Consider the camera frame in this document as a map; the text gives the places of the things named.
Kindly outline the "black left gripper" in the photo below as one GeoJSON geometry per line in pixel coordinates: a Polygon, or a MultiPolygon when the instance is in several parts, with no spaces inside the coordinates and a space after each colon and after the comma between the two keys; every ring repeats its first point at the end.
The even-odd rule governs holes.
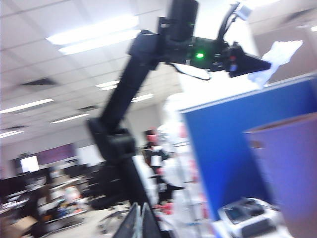
{"type": "Polygon", "coordinates": [[[271,63],[247,54],[234,42],[194,37],[188,50],[189,65],[211,72],[226,71],[229,77],[268,70],[271,63]]]}

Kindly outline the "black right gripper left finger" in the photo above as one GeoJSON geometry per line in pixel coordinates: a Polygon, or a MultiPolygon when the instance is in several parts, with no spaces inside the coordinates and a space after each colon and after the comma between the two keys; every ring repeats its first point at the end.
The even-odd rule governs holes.
{"type": "Polygon", "coordinates": [[[141,207],[133,203],[128,214],[114,234],[114,238],[140,238],[141,237],[141,207]]]}

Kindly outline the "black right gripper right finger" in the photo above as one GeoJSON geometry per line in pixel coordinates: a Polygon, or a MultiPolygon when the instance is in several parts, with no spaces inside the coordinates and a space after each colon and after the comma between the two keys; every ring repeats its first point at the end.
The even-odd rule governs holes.
{"type": "Polygon", "coordinates": [[[142,208],[142,238],[161,238],[161,231],[148,203],[142,208]]]}

